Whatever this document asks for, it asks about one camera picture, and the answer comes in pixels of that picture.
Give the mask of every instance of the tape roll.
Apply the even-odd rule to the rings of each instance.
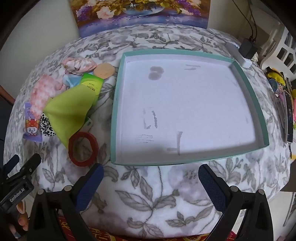
[[[74,157],[74,154],[73,154],[74,142],[78,138],[81,138],[81,137],[84,137],[87,140],[89,140],[90,145],[91,145],[91,149],[92,149],[91,156],[85,161],[76,160]],[[98,152],[99,152],[98,142],[97,142],[96,138],[88,132],[77,132],[73,136],[71,136],[69,139],[69,157],[70,157],[71,161],[79,167],[86,167],[86,166],[91,165],[94,161],[96,161],[96,157],[98,155]]]

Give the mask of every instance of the hand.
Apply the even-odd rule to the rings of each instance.
[[[28,214],[26,213],[26,202],[24,200],[17,205],[17,210],[20,213],[18,219],[19,225],[21,225],[25,231],[28,231],[29,219]],[[15,227],[12,224],[9,225],[9,229],[13,234],[16,233]]]

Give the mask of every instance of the black power adapter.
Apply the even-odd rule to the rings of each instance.
[[[255,46],[255,43],[250,39],[244,39],[239,48],[240,54],[247,59],[253,58],[257,50],[258,48]]]

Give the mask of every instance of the red cloth with gold text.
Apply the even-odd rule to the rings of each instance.
[[[76,239],[74,238],[71,232],[70,227],[68,226],[66,219],[63,217],[59,217],[59,221],[68,241],[76,241]],[[141,241],[141,239],[139,238],[130,238],[130,237],[123,238],[119,236],[113,236],[109,233],[106,233],[104,231],[100,231],[94,228],[89,228],[89,230],[94,235],[94,237],[100,241]],[[200,235],[193,235],[193,236],[181,237],[181,238],[153,239],[153,241],[203,241],[206,239],[208,235],[209,234],[200,234]],[[231,231],[226,241],[234,240],[235,236],[236,236],[235,233]]]

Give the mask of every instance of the cartoon character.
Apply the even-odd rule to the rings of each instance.
[[[38,128],[39,128],[39,121],[35,119],[31,119],[28,116],[28,120],[26,120],[26,131],[29,135],[37,136],[38,135]]]

